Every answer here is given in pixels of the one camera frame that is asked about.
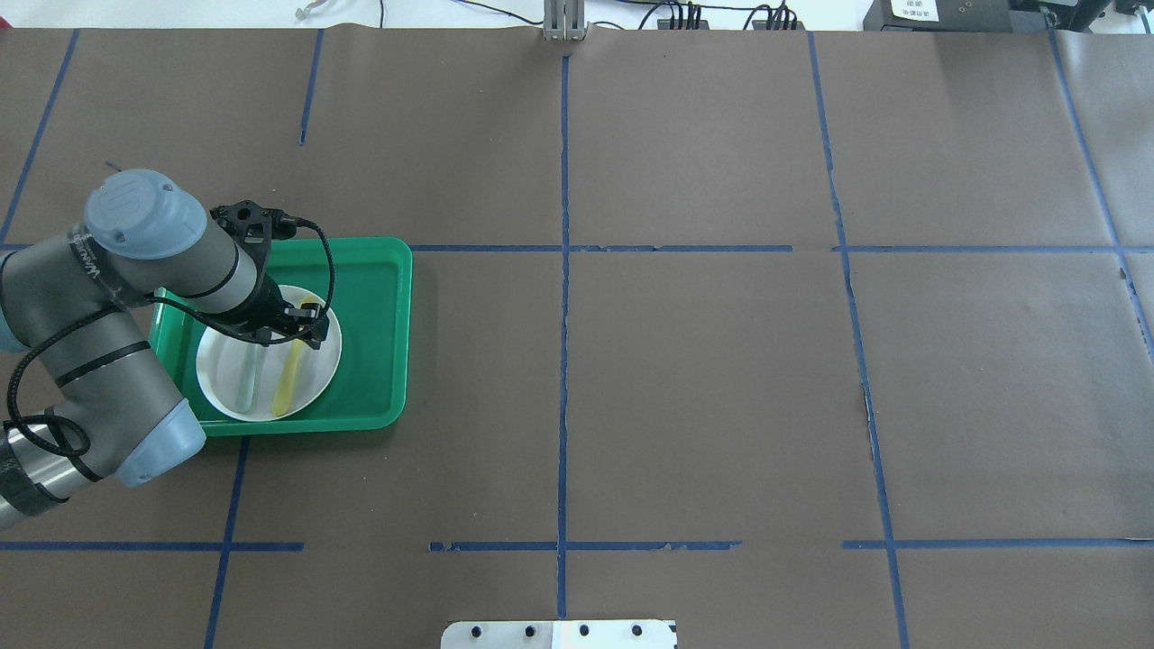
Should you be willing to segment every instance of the wire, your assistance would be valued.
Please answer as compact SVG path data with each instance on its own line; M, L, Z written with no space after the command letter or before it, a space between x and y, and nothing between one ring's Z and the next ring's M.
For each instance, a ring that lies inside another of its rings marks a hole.
M7 395L8 420L3 423L5 434L8 434L7 433L8 428L16 428L17 431L20 431L20 434L24 435L24 439L39 447L42 450L51 453L52 455L59 455L61 457L80 457L81 455L88 453L88 449L92 447L92 440L88 437L88 433L84 431L83 427L81 427L80 424L73 422L67 417L61 417L60 415L33 415L31 417L24 417L23 415L20 413L20 405L16 403L16 396L20 394L20 381L21 379L24 378L24 372L28 370L28 366L31 365L33 360L36 360L36 357L47 351L48 348L59 343L73 331L88 327L89 324L96 322L97 320L104 318L105 315L111 315L113 313L118 313L119 311L120 311L119 307L107 306L102 308L100 311L97 311L96 313L85 315L84 318L81 318L76 322L73 322L72 324L65 327L63 329L57 331L55 334L52 334L51 336L45 338L44 342L36 345L35 348L32 348L31 351L25 353L24 358L20 359L20 363L16 364L16 368L13 370L12 372L12 378L8 379L8 395ZM54 445L45 440L40 435L33 433L32 430L28 427L29 425L32 424L43 424L50 427L52 425L58 425L58 426L63 426L66 428L70 428L74 433L76 433L76 439L80 442L80 446L74 447L67 440L67 438L63 438L63 435L61 435L57 440L60 443Z
M794 23L797 22L797 14L794 14L793 9L786 6L786 0L781 0L781 5L778 6L778 15L773 18L773 28L777 31L782 31L789 29L789 14L794 16Z
M488 9L490 12L496 12L499 14L504 14L504 15L511 17L511 18L517 18L518 21L520 21L523 23L526 23L526 24L531 24L531 25L538 25L539 27L539 25L545 24L545 21L531 21L531 20L526 18L525 16L517 15L517 14L515 14L512 12L508 12L505 9L500 9L497 7L490 7L490 6L481 3L481 2L474 2L473 0L454 0L454 2L460 2L462 5L472 5L474 7L481 7L482 9Z
M697 5L694 5L694 1L689 0L689 10L687 12L688 20L682 29L700 29L702 18L697 15L698 13L699 9L697 8Z
M742 31L749 29L749 25L754 22L754 16L756 16L757 12L760 12L762 9L765 9L765 13L767 14L765 17L766 23L773 20L773 7L770 7L769 5L758 5L752 12L749 13L749 17L745 18L745 24L741 27Z
M677 6L677 10L681 10L681 3L674 0L664 0L662 2L646 2L646 5L653 5L650 7L649 12L645 12L645 17L642 18L642 24L637 25L637 29L645 29L645 23L649 22L649 17L653 15L653 12L658 10L660 7L669 7L669 27L673 28L673 6Z

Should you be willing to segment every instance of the robotic arm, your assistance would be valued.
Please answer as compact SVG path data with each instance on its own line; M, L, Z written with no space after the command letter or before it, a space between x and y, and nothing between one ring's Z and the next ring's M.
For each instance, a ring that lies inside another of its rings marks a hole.
M92 192L66 234L0 258L0 350L28 352L8 386L0 431L0 529L44 513L106 476L138 486L195 455L204 431L128 309L182 307L257 344L317 349L328 304L297 308L264 273L272 239L316 224L250 201L211 212L155 171ZM160 286L195 309L157 298ZM65 402L23 416L20 378L40 358Z

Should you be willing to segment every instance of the white mounting plate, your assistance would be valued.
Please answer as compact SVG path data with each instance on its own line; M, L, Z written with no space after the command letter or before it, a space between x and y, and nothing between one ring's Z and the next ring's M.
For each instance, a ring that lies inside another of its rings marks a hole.
M676 649L676 628L666 620L454 622L441 649Z
M584 40L589 31L585 0L545 0L541 29L546 40Z

